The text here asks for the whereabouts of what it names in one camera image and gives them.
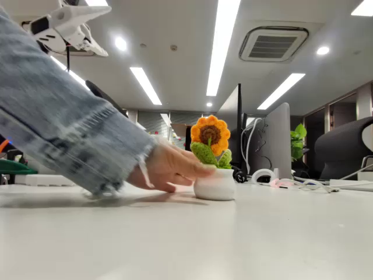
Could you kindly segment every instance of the fingernail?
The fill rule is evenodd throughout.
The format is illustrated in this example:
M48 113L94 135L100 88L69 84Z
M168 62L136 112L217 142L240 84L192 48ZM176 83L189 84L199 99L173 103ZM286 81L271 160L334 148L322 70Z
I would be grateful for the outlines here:
M207 170L215 170L217 169L216 165L213 164L204 164L203 167Z

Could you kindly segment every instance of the crocheted sunflower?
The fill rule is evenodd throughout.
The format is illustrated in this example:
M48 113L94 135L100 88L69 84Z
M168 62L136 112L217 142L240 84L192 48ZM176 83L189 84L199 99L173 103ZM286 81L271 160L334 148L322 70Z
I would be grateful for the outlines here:
M214 115L208 118L202 117L191 129L192 152L204 164L230 169L232 160L232 153L228 150L230 135L225 121L218 120ZM220 156L222 151L225 153L218 162L215 156Z

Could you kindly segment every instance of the leaf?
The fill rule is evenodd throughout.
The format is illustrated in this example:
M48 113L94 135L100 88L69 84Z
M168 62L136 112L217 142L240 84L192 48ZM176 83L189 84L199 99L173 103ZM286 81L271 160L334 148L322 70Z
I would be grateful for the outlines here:
M290 136L292 137L292 138L299 138L299 133L297 133L297 132L295 132L295 131L290 131Z
M221 169L231 169L230 162L232 161L232 152L231 150L225 150L218 162L218 168Z
M303 141L293 142L292 144L293 144L293 147L301 148L301 149L303 149L303 146L304 146Z
M307 136L307 130L302 124L299 124L295 129L295 132L299 133L299 138L303 139Z
M302 149L298 147L291 148L291 157L294 159L300 159L303 157Z
M218 166L217 160L211 150L211 148L203 143L193 142L191 150L194 155L200 160L200 162L206 165Z

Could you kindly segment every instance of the fluorescent light panel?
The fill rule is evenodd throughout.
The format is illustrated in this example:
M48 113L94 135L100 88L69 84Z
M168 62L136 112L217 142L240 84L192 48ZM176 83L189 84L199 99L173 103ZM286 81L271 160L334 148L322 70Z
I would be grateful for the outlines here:
M304 73L291 74L267 99L259 106L258 110L266 110L277 99L291 89L300 79L305 76Z
M373 16L373 0L364 0L353 12L353 16Z
M108 6L106 0L86 0L88 6Z
M219 0L207 95L216 96L241 0Z
M132 73L139 81L141 87L144 89L145 93L148 95L150 100L154 105L162 105L161 100L159 100L157 93L154 91L152 84L147 78L144 70L140 67L130 67Z
M52 58L52 60L53 60L54 62L57 63L57 65L58 65L59 67L61 67L62 70L64 70L64 71L66 70L66 66L65 66L64 64L60 63L60 62L59 62L56 58L54 58L54 57L51 57L51 58ZM70 74L70 76L73 77L76 81L78 81L82 86L84 86L87 90L90 90L90 89L87 87L87 85L86 85L86 81L85 81L85 80L83 80L81 77L79 77L77 74L75 74L75 73L72 72L71 70L70 70L69 74Z
M247 120L246 120L246 127L248 127L250 125L250 123L252 123L254 120L255 120L255 118L248 117Z

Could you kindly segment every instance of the hand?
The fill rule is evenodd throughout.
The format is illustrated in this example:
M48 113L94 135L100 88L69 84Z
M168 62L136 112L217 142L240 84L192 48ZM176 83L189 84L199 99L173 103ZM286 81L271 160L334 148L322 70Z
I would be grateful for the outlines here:
M153 149L146 160L150 182L156 190L173 193L176 185L191 186L198 177L207 177L215 172L215 166L201 164L192 152L182 150L174 145L160 143ZM136 166L127 181L139 188L149 190L144 175Z

